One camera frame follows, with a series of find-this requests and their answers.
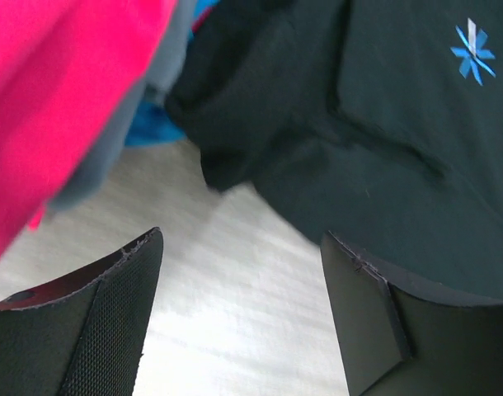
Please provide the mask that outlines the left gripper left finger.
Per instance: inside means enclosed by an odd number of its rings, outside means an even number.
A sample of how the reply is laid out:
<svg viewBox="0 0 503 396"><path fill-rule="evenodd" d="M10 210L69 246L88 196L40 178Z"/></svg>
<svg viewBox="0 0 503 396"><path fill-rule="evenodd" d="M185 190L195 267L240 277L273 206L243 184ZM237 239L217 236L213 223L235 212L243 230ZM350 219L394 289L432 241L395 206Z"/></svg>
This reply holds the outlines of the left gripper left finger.
<svg viewBox="0 0 503 396"><path fill-rule="evenodd" d="M153 228L0 300L0 395L131 395L162 256Z"/></svg>

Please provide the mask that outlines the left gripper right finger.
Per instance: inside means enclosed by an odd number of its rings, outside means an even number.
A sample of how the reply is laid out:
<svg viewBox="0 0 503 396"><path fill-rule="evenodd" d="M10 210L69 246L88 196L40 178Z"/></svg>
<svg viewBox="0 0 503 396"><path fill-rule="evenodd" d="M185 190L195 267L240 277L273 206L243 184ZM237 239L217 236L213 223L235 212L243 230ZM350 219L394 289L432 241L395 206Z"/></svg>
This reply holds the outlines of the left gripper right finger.
<svg viewBox="0 0 503 396"><path fill-rule="evenodd" d="M503 300L454 290L329 233L322 266L352 395L503 395Z"/></svg>

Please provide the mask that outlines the black t-shirt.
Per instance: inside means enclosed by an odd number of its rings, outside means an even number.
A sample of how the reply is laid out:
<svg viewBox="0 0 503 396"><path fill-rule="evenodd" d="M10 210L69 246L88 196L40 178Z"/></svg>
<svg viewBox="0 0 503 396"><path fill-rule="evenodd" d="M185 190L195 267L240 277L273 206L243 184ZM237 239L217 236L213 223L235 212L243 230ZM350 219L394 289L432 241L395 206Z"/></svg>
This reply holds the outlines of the black t-shirt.
<svg viewBox="0 0 503 396"><path fill-rule="evenodd" d="M503 1L222 1L165 107L209 187L503 300Z"/></svg>

